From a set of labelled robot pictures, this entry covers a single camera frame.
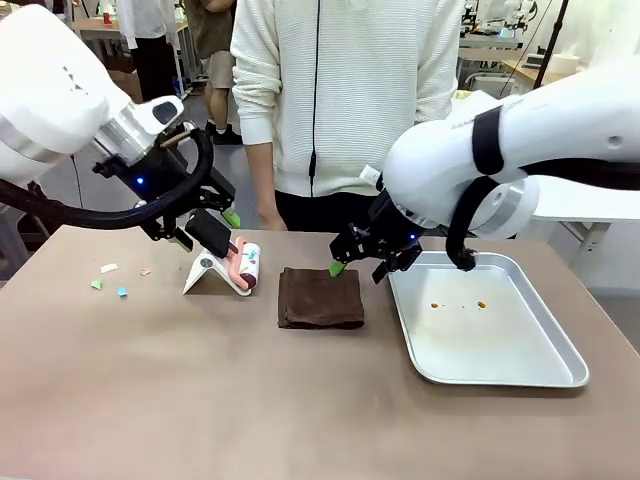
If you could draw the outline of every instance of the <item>white shirt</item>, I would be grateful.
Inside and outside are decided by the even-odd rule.
[[[129,48],[138,48],[137,38],[167,36],[175,44],[176,21],[173,0],[116,0],[120,32]]]
[[[416,122],[444,119],[455,92],[462,0],[321,0],[315,196],[374,195]],[[276,189],[309,196],[316,8],[312,0],[239,0],[233,93],[247,145],[273,142]]]

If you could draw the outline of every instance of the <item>black pants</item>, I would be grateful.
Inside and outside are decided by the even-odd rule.
[[[339,233],[349,225],[366,226],[376,197],[335,193],[326,197],[298,197],[276,191],[278,212],[291,231]]]
[[[145,102],[164,95],[175,95],[173,77],[176,65],[173,47],[163,35],[159,38],[136,38],[138,48],[131,50],[138,71],[140,91]]]

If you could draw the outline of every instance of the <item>beige shorts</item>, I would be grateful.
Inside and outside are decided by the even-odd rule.
[[[233,87],[233,66],[236,59],[231,52],[219,51],[202,60],[202,66],[209,75],[209,85],[213,88]]]

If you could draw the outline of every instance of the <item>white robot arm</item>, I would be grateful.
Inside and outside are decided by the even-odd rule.
[[[467,231],[508,238],[531,219],[538,185],[551,175],[604,188],[640,190],[640,57],[578,73],[468,118],[423,123],[393,145],[370,225],[351,225],[334,258],[383,260],[374,274],[406,270],[431,221],[450,226],[447,253],[475,266]]]
[[[153,240],[187,250],[198,240],[224,257],[229,230],[205,208],[227,211],[234,188],[213,168],[213,149],[199,129],[181,132],[199,151],[187,162],[169,145],[171,125],[184,108],[176,97],[134,104],[94,54],[60,20],[39,6],[23,7],[0,22],[0,202],[42,218],[97,229],[141,226]],[[145,206],[123,212],[81,210],[35,197],[20,188],[93,143],[105,160],[94,172],[116,176]],[[185,230],[176,218],[193,210]]]

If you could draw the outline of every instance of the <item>tray rim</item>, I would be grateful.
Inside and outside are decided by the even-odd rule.
[[[444,252],[442,250],[425,250],[422,253],[420,253],[420,256],[418,257],[416,262],[414,262],[414,264],[418,264],[419,265],[418,262],[420,261],[420,257],[422,257],[423,255],[428,255],[428,254],[436,254],[436,255],[439,255],[439,256],[446,256],[446,252]],[[414,351],[413,351],[413,343],[411,342],[411,339],[409,337],[409,333],[407,332],[407,326],[406,326],[405,321],[404,321],[404,319],[402,317],[402,313],[401,313],[400,306],[399,306],[399,303],[398,303],[398,295],[397,295],[397,292],[396,292],[395,277],[399,272],[394,272],[391,275],[389,275],[389,284],[391,285],[391,292],[393,293],[393,300],[394,300],[394,303],[395,303],[396,311],[398,313],[398,319],[400,320],[400,326],[402,327],[402,333],[404,335],[404,340],[405,340],[405,343],[407,345],[407,351],[409,352],[409,358],[411,359],[411,363],[413,364],[413,367],[424,378],[426,378],[430,382],[433,382],[433,383],[436,383],[436,384],[439,384],[439,385],[476,385],[476,386],[484,385],[484,386],[495,386],[495,387],[520,387],[520,388],[524,387],[524,388],[552,388],[552,389],[584,388],[589,383],[589,381],[591,380],[591,371],[589,370],[589,365],[584,360],[584,358],[582,357],[582,355],[580,354],[580,352],[578,351],[576,346],[573,344],[573,342],[571,341],[571,339],[567,335],[567,333],[564,331],[564,329],[562,328],[562,325],[560,325],[560,323],[556,319],[556,317],[553,314],[553,312],[551,312],[551,310],[549,310],[549,307],[547,307],[547,304],[544,302],[543,298],[540,296],[538,291],[534,288],[533,284],[529,280],[529,277],[527,277],[527,275],[525,274],[524,270],[522,270],[522,267],[520,267],[518,262],[516,262],[513,258],[511,258],[511,257],[509,257],[507,255],[504,255],[502,253],[497,253],[497,252],[478,252],[476,255],[477,256],[495,255],[495,256],[498,256],[498,257],[502,257],[502,258],[508,260],[509,262],[511,262],[520,271],[520,273],[524,277],[525,281],[527,282],[527,285],[531,288],[531,290],[533,290],[533,292],[535,292],[535,294],[540,299],[544,309],[550,314],[551,319],[553,320],[553,323],[558,328],[559,332],[562,334],[564,340],[569,344],[569,346],[573,350],[573,353],[577,356],[578,360],[580,360],[580,363],[584,366],[585,372],[586,372],[584,378],[581,379],[579,382],[576,382],[576,383],[550,385],[550,384],[534,384],[534,383],[498,383],[498,382],[487,382],[487,381],[482,381],[482,380],[447,380],[447,379],[442,379],[442,378],[439,378],[439,377],[435,377],[435,376],[427,373],[422,368],[422,366],[417,362],[415,354],[414,354]]]

